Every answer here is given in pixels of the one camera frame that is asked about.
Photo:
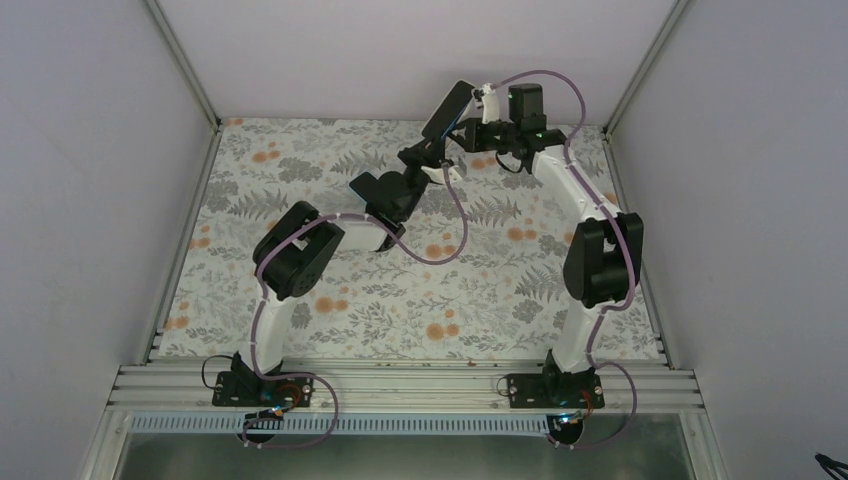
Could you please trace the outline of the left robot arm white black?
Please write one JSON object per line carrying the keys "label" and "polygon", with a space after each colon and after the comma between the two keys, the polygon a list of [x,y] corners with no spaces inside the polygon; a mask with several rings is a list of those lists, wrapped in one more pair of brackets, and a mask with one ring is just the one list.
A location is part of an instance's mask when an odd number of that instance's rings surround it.
{"label": "left robot arm white black", "polygon": [[402,149],[402,171],[380,176],[362,173],[350,181],[365,203],[363,213],[321,214],[307,201],[295,203],[253,252],[262,303],[248,344],[232,360],[239,392],[255,405],[270,402],[278,391],[283,361],[281,328],[299,297],[320,280],[341,251],[385,252],[399,245],[427,187],[444,180],[450,167],[444,141],[424,139]]}

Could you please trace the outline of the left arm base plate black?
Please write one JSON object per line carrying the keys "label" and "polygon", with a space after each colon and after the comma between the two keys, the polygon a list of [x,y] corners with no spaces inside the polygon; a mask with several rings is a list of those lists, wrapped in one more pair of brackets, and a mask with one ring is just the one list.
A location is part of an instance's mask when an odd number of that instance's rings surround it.
{"label": "left arm base plate black", "polygon": [[249,387],[232,372],[221,372],[214,386],[211,404],[215,407],[307,408],[310,406],[314,381],[307,378],[260,382]]}

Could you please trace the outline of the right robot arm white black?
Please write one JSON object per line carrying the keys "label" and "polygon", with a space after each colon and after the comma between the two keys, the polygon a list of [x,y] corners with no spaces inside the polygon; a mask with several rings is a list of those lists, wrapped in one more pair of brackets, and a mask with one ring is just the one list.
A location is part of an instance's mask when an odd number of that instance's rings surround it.
{"label": "right robot arm white black", "polygon": [[586,177],[571,148],[572,138],[547,125],[540,85],[508,89],[509,118],[502,120],[491,84],[470,89],[479,117],[457,122],[457,140],[467,152],[509,154],[520,171],[539,181],[576,224],[562,273],[570,296],[567,317],[536,385],[544,399],[565,407],[595,388],[593,346],[606,315],[629,307],[639,282],[644,224],[623,213]]}

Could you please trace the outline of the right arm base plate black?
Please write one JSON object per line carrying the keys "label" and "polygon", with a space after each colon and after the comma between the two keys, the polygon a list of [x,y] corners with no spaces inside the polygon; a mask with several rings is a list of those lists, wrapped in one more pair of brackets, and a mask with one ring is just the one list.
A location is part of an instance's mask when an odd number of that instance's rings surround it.
{"label": "right arm base plate black", "polygon": [[594,369],[577,373],[513,373],[505,377],[513,409],[602,409],[604,389]]}

